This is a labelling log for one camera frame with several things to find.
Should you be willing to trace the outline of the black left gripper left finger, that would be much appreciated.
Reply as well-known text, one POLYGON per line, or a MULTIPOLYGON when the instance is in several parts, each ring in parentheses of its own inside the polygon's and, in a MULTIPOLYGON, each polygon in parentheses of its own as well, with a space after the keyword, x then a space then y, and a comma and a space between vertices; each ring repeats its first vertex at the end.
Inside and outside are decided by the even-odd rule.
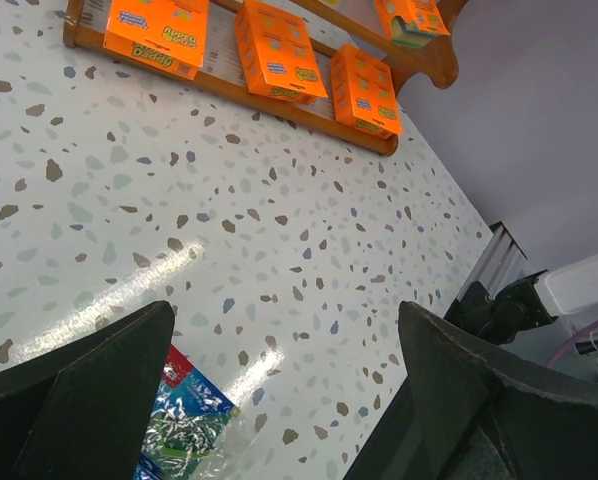
POLYGON ((153 302, 0 372, 0 479, 130 479, 175 315, 153 302))

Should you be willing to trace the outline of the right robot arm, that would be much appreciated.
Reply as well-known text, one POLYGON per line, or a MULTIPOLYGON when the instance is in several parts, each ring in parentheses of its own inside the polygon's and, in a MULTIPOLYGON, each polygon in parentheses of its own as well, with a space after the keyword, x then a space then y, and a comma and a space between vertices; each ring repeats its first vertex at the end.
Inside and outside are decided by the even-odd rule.
POLYGON ((490 247, 445 319, 494 345, 598 306, 598 254, 555 270, 526 272, 515 245, 490 247))

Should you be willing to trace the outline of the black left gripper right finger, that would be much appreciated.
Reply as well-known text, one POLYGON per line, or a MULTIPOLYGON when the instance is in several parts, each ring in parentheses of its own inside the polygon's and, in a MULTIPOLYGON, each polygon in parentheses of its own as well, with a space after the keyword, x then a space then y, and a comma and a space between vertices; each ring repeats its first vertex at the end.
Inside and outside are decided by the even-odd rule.
POLYGON ((407 377, 351 479, 598 479, 598 383, 399 307, 407 377))

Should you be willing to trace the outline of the orange sponge box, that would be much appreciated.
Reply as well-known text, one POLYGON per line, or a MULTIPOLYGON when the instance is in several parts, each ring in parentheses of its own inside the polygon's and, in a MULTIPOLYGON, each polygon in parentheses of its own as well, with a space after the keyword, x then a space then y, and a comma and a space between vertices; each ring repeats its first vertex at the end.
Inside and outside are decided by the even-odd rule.
POLYGON ((399 47, 420 49, 450 35, 436 1, 377 0, 375 9, 386 37, 399 47))
POLYGON ((380 139, 402 134, 387 64, 344 44, 331 59, 330 79, 337 122, 380 139))

